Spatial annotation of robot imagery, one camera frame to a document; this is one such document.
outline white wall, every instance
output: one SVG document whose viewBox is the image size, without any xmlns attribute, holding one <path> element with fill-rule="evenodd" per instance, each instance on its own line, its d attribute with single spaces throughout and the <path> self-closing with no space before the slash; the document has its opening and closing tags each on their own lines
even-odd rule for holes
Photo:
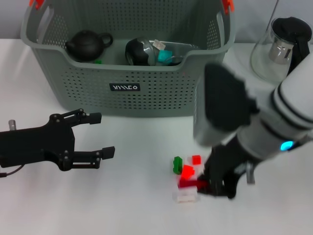
<svg viewBox="0 0 313 235">
<path fill-rule="evenodd" d="M 19 38 L 28 3 L 29 0 L 0 0 L 0 38 Z M 234 0 L 237 42 L 255 42 L 261 37 L 275 3 L 276 0 Z M 313 0 L 280 0 L 276 16 L 296 16 L 313 24 Z"/>
</svg>

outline cable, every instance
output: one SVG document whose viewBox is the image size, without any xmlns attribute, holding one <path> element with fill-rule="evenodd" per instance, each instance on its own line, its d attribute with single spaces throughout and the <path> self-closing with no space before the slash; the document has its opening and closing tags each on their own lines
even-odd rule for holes
<svg viewBox="0 0 313 235">
<path fill-rule="evenodd" d="M 9 175 L 13 175 L 15 174 L 16 172 L 18 172 L 20 169 L 22 169 L 25 165 L 21 165 L 19 168 L 17 168 L 16 170 L 13 170 L 12 172 L 10 173 L 0 173 L 0 178 L 4 178 L 4 177 L 7 177 Z"/>
</svg>

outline black teapot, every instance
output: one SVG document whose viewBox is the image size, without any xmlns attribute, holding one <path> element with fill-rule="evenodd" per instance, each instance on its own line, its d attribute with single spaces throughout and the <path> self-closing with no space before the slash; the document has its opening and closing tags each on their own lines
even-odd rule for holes
<svg viewBox="0 0 313 235">
<path fill-rule="evenodd" d="M 104 43 L 103 39 L 109 38 L 108 43 Z M 75 59 L 82 62 L 96 60 L 105 48 L 111 46 L 113 37 L 109 33 L 96 34 L 90 30 L 78 32 L 72 40 L 65 43 L 67 51 Z"/>
</svg>

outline white table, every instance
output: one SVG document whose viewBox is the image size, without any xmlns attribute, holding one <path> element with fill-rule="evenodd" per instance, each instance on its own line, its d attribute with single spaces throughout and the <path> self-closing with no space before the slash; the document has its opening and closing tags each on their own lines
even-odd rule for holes
<svg viewBox="0 0 313 235">
<path fill-rule="evenodd" d="M 249 87 L 270 89 L 249 71 L 252 47 L 236 44 L 224 62 Z M 8 130 L 10 119 L 24 129 L 66 112 L 30 48 L 20 40 L 0 40 L 0 51 L 0 131 Z M 176 204 L 173 158 L 210 151 L 197 146 L 192 128 L 192 117 L 103 117 L 102 124 L 75 127 L 77 151 L 115 146 L 114 159 L 102 161 L 99 170 L 26 165 L 0 179 L 0 234 L 312 234 L 312 144 L 257 167 L 256 186 L 241 178 L 233 201 L 201 196 L 194 204 Z"/>
</svg>

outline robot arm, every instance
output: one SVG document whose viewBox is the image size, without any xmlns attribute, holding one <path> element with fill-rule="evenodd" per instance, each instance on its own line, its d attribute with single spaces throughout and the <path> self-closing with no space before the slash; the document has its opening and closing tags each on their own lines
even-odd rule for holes
<svg viewBox="0 0 313 235">
<path fill-rule="evenodd" d="M 212 153 L 199 177 L 208 186 L 200 193 L 234 198 L 243 174 L 254 184 L 253 172 L 259 163 L 311 140 L 312 64 L 313 55 L 309 55 L 274 91 L 258 97 L 258 108 L 243 88 L 238 89 L 244 87 L 242 81 L 219 65 L 206 67 L 197 85 L 194 138 L 212 146 Z M 236 135 L 231 141 L 220 144 L 232 132 Z"/>
<path fill-rule="evenodd" d="M 0 132 L 0 165 L 3 168 L 50 161 L 61 171 L 75 168 L 100 167 L 101 159 L 113 158 L 115 148 L 93 152 L 75 152 L 72 127 L 80 124 L 101 123 L 101 114 L 87 115 L 83 109 L 66 114 L 53 114 L 49 122 L 38 128 L 16 130 L 15 121 L 9 121 L 10 131 Z"/>
</svg>

